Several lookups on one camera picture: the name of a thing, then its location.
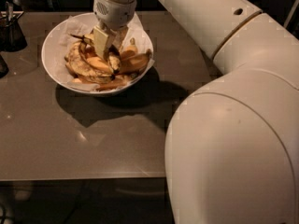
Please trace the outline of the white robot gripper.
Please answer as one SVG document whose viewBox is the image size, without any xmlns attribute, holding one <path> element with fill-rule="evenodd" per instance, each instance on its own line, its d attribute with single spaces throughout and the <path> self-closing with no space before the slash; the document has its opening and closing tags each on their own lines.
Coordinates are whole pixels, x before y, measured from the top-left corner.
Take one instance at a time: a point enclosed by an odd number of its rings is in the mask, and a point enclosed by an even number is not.
<svg viewBox="0 0 299 224">
<path fill-rule="evenodd" d="M 120 51 L 127 35 L 126 26 L 135 14 L 136 0 L 93 0 L 93 12 L 97 19 L 109 29 L 99 25 L 93 27 L 95 53 L 105 59 L 109 48 Z"/>
</svg>

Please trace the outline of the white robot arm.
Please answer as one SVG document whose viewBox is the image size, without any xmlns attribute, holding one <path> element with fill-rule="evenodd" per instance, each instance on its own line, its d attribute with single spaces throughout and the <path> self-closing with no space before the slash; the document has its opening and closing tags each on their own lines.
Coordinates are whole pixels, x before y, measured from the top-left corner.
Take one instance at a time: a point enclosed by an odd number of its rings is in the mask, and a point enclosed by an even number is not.
<svg viewBox="0 0 299 224">
<path fill-rule="evenodd" d="M 94 0 L 118 29 L 132 0 Z M 297 39 L 247 0 L 159 0 L 221 77 L 178 107 L 165 138 L 176 224 L 298 224 Z"/>
</svg>

